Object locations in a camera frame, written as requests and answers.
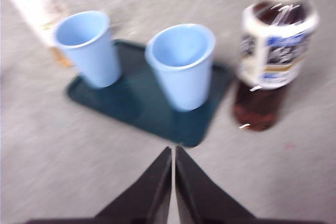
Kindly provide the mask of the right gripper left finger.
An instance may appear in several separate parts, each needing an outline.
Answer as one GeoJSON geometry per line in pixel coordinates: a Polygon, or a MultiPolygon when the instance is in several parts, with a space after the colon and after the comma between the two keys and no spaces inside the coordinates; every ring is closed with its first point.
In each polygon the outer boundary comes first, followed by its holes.
{"type": "Polygon", "coordinates": [[[167,223],[172,150],[166,147],[144,173],[97,215],[110,223],[167,223]]]}

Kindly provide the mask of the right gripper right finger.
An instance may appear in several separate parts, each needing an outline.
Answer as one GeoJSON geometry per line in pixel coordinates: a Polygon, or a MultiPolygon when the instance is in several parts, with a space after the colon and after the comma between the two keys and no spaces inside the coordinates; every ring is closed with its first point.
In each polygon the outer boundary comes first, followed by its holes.
{"type": "Polygon", "coordinates": [[[181,223],[262,223],[217,186],[180,146],[175,149],[175,190],[181,223]]]}

